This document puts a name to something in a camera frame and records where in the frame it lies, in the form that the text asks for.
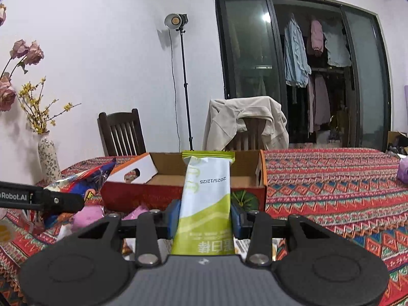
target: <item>colorful snack bag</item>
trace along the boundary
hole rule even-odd
[[[234,254],[230,164],[233,152],[185,151],[188,163],[172,254]]]
[[[116,159],[112,162],[100,165],[98,167],[89,169],[84,172],[79,172],[78,174],[72,175],[70,177],[64,178],[51,183],[46,187],[51,191],[66,192],[66,193],[76,193],[84,197],[85,205],[88,201],[99,193],[106,179],[109,177],[111,171],[115,167]],[[44,225],[46,229],[51,228],[57,222],[66,222],[74,214],[63,213],[60,215],[50,215],[44,213],[42,219],[44,220]]]

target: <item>pink snack wrapper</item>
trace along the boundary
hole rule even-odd
[[[76,232],[104,216],[102,206],[85,206],[80,212],[72,217],[72,232]]]
[[[137,217],[145,212],[148,212],[149,209],[144,206],[144,205],[140,205],[138,208],[136,208],[133,212],[131,212],[130,214],[128,214],[127,216],[125,216],[122,220],[136,220]]]
[[[404,184],[408,184],[408,157],[399,161],[397,178]]]

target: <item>closet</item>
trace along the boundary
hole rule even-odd
[[[385,148],[390,81],[374,15],[315,0],[216,6],[226,98],[278,101],[293,148]]]

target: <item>open cardboard box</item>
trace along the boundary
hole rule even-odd
[[[399,136],[407,137],[407,134],[403,132],[399,132],[399,131],[388,131],[387,149],[388,149],[388,145],[394,144],[396,142],[397,137]]]
[[[126,183],[125,174],[135,167],[139,177]],[[146,153],[135,157],[115,167],[105,182],[101,190],[105,207],[117,212],[131,212],[145,204],[150,209],[164,210],[172,200],[181,199],[186,170],[181,153]],[[235,162],[231,166],[231,193],[240,190],[252,193],[259,200],[259,210],[265,210],[267,185],[264,153],[261,150],[235,152]]]

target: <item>red patterned tablecloth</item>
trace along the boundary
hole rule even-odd
[[[380,256],[390,272],[381,305],[408,302],[408,188],[396,180],[398,159],[364,148],[294,149],[265,152],[268,172],[267,212],[274,218],[298,213],[350,238]],[[101,157],[79,162],[64,176],[110,161]],[[118,163],[129,160],[119,157]],[[7,220],[16,238],[0,247],[7,284],[0,292],[11,305],[22,305],[17,273],[28,256],[54,243],[59,226],[32,236],[16,225],[18,210]],[[282,243],[278,258],[286,254]]]

